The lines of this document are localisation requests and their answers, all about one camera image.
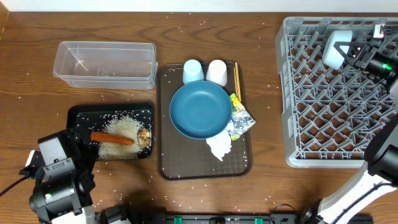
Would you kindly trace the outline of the orange carrot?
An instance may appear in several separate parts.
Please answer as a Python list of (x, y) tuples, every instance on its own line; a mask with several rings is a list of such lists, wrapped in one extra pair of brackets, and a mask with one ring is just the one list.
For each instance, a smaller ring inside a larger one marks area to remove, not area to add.
[(107, 142), (107, 143), (115, 143), (123, 145), (134, 144), (134, 141), (132, 139), (108, 133), (93, 132), (91, 133), (90, 138), (96, 142)]

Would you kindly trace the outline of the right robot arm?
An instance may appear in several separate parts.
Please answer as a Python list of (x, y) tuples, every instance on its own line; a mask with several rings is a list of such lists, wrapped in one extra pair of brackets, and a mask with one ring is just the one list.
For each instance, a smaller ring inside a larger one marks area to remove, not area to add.
[[(344, 62), (384, 81), (397, 99), (397, 61), (364, 42), (353, 42), (350, 30), (331, 33), (322, 56), (323, 63), (338, 68)], [(397, 118), (392, 118), (373, 137), (358, 172), (338, 191), (319, 200), (302, 214), (299, 223), (347, 224), (377, 198), (397, 190)]]

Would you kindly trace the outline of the light blue rice bowl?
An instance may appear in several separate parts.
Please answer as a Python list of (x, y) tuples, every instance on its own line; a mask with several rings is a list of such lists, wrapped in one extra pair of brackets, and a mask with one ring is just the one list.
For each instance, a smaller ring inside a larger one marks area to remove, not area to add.
[(323, 51), (322, 61), (325, 65), (339, 70), (344, 62), (344, 57), (335, 47), (336, 42), (351, 42), (353, 37), (352, 30), (336, 30), (329, 36)]

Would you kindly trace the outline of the green foil snack wrapper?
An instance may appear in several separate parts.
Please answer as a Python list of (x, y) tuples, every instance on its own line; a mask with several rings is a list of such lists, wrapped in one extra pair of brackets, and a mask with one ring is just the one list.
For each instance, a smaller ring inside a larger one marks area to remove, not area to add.
[(246, 133), (256, 122), (249, 114), (235, 93), (229, 96), (232, 106), (232, 116), (226, 127), (231, 140), (235, 141)]

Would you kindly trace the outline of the dark blue plate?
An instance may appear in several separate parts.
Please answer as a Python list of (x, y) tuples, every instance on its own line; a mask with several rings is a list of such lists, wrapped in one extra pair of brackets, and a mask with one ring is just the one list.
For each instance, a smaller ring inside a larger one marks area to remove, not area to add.
[(174, 127), (184, 136), (208, 139), (227, 127), (232, 117), (232, 106), (222, 87), (208, 81), (195, 81), (175, 92), (169, 115)]

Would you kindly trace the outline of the white napkin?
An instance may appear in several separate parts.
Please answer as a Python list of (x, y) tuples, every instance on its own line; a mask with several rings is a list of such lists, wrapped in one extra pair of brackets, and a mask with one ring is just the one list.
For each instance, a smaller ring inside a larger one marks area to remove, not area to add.
[(231, 151), (231, 137), (227, 130), (223, 130), (216, 136), (206, 139), (207, 145), (210, 146), (211, 153), (220, 161)]

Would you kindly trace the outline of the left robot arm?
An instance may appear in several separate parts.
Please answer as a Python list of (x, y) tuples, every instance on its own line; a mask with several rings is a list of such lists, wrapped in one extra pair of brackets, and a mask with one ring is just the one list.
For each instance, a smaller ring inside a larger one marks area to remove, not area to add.
[(40, 223), (82, 220), (95, 222), (90, 192), (98, 152), (91, 151), (74, 128), (38, 140), (20, 175), (35, 180), (29, 205)]

